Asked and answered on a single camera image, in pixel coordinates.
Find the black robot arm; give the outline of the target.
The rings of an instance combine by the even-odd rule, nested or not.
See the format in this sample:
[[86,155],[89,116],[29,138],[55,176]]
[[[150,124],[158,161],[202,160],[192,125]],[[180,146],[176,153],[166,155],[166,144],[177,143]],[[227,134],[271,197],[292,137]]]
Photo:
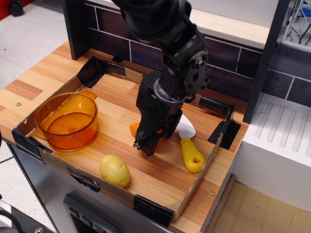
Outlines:
[[143,77],[136,101],[141,120],[134,146],[151,156],[159,140],[175,131],[182,105],[206,89],[208,43],[191,22],[191,4],[186,0],[117,0],[115,4],[130,33],[163,54],[162,70]]

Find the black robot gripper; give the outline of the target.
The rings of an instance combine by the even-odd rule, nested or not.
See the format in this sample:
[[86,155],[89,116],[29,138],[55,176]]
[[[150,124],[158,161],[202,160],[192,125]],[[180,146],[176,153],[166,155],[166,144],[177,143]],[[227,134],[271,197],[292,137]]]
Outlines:
[[133,147],[147,156],[154,154],[163,137],[170,138],[182,116],[185,95],[171,97],[159,84],[161,72],[152,71],[140,83],[136,105],[141,120]]

